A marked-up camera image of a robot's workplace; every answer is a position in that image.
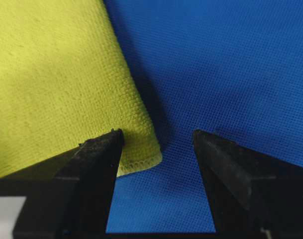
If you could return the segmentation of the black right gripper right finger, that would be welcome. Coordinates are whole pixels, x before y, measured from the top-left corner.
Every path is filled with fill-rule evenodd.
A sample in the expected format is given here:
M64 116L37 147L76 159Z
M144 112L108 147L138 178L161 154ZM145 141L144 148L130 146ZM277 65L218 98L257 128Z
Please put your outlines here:
M193 146L217 233L303 239L303 167L200 129Z

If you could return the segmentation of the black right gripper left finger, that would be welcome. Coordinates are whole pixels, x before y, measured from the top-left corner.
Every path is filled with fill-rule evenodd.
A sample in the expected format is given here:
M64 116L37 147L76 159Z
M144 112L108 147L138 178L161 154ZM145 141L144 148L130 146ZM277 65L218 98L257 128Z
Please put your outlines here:
M106 230L120 129L0 178L0 239L84 239Z

